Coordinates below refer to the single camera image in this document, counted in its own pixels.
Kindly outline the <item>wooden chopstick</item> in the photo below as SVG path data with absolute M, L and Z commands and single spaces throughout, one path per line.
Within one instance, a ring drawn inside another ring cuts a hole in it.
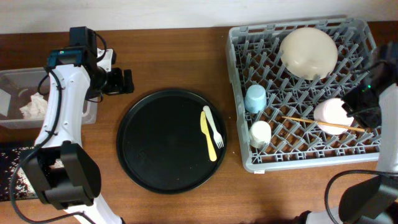
M 355 128 L 352 126 L 345 126 L 342 124 L 332 124 L 332 123 L 326 123 L 323 121 L 314 121 L 311 119 L 302 119 L 302 118 L 294 118 L 294 117 L 290 117 L 290 116 L 281 116 L 281 118 L 284 119 L 291 119 L 293 121 L 300 121 L 300 122 L 304 122 L 304 123 L 316 123 L 316 124 L 320 124 L 320 125 L 324 125 L 324 126 L 331 126 L 331 127 L 336 127 L 336 128 L 344 128 L 344 129 L 349 129 L 349 130 L 353 130 L 353 131 L 359 131 L 359 132 L 365 132 L 366 129 L 363 128 Z

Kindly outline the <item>pink small bowl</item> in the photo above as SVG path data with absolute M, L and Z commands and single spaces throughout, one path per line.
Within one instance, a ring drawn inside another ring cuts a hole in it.
M 347 117 L 347 112 L 343 109 L 344 101 L 341 98 L 330 98 L 314 109 L 313 118 L 315 121 L 323 121 L 331 124 L 341 124 L 351 126 L 354 118 Z M 318 124 L 318 127 L 327 134 L 340 135 L 347 131 L 345 128 Z

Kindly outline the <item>cream round plate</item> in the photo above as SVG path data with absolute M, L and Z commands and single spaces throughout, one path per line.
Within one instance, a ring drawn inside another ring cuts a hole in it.
M 338 50 L 325 32 L 303 27 L 292 31 L 280 44 L 281 61 L 298 78 L 325 78 L 337 64 Z

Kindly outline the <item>yellow plastic knife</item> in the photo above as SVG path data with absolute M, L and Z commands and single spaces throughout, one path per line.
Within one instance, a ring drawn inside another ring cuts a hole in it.
M 216 151 L 213 146 L 213 142 L 210 137 L 210 132 L 208 130 L 206 116 L 205 116 L 204 111 L 202 111 L 201 115 L 200 115 L 200 128 L 201 128 L 202 133 L 206 137 L 209 159 L 210 159 L 210 161 L 214 162 L 217 160 L 217 155 L 216 155 Z

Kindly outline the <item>white plastic fork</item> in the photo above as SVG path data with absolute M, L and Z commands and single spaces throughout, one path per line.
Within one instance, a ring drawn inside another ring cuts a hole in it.
M 223 142 L 223 138 L 222 138 L 221 134 L 218 132 L 218 130 L 216 128 L 211 109 L 209 106 L 204 106 L 203 111 L 205 112 L 205 116 L 206 116 L 206 118 L 210 124 L 210 127 L 213 131 L 213 139 L 214 139 L 218 149 L 221 149 L 222 147 L 224 147 L 224 142 Z

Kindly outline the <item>cream plastic cup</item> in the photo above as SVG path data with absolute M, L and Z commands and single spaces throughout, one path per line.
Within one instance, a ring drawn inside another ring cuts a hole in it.
M 270 143 L 272 132 L 270 125 L 265 121 L 256 121 L 249 130 L 250 145 L 255 148 L 261 148 Z

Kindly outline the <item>light blue plastic cup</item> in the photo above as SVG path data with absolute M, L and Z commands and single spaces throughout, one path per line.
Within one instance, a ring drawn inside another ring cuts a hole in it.
M 266 90 L 261 85 L 251 85 L 244 98 L 245 109 L 250 112 L 257 114 L 262 111 L 267 104 Z

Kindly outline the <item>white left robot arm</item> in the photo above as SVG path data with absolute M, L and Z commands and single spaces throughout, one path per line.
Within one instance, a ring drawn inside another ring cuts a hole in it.
M 132 72 L 113 68 L 116 52 L 99 49 L 102 37 L 85 26 L 72 27 L 69 45 L 51 51 L 44 67 L 50 80 L 47 112 L 34 148 L 19 162 L 9 184 L 15 213 L 27 223 L 33 220 L 18 208 L 14 192 L 23 170 L 43 204 L 65 214 L 47 223 L 74 217 L 80 223 L 124 223 L 101 195 L 101 173 L 81 141 L 83 105 L 104 95 L 134 91 Z

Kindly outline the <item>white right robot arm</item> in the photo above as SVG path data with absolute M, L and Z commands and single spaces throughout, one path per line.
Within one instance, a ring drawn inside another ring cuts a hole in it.
M 303 212 L 294 223 L 397 223 L 397 43 L 377 50 L 361 83 L 343 97 L 343 109 L 364 128 L 380 128 L 376 170 L 353 169 L 334 175 L 324 193 L 325 211 Z M 370 179 L 345 190 L 336 208 L 329 193 L 338 178 L 367 174 Z

